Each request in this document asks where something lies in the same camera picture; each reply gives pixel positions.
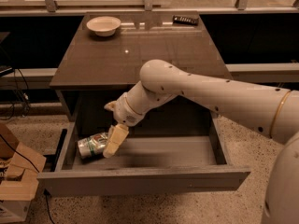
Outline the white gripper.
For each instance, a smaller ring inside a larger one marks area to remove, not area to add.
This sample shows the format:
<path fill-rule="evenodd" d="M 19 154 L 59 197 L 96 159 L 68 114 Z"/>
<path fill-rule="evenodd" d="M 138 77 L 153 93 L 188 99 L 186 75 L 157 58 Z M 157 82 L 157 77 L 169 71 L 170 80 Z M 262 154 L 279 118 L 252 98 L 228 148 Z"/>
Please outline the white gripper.
<path fill-rule="evenodd" d="M 117 125 L 109 128 L 107 143 L 103 151 L 104 157 L 110 158 L 115 155 L 129 134 L 128 127 L 136 126 L 144 116 L 136 113 L 129 106 L 126 92 L 116 101 L 105 104 L 104 109 L 113 112 L 113 118 L 118 122 Z"/>

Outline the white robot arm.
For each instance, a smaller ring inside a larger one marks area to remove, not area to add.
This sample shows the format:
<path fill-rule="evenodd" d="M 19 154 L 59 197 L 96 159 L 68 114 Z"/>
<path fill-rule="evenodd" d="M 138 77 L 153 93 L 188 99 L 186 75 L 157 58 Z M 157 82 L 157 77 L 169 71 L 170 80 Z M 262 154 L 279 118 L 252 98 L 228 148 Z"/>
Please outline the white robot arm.
<path fill-rule="evenodd" d="M 261 224 L 299 224 L 299 91 L 196 75 L 150 60 L 139 81 L 105 105 L 117 124 L 108 131 L 104 156 L 113 156 L 152 108 L 179 95 L 285 146 L 269 178 Z"/>

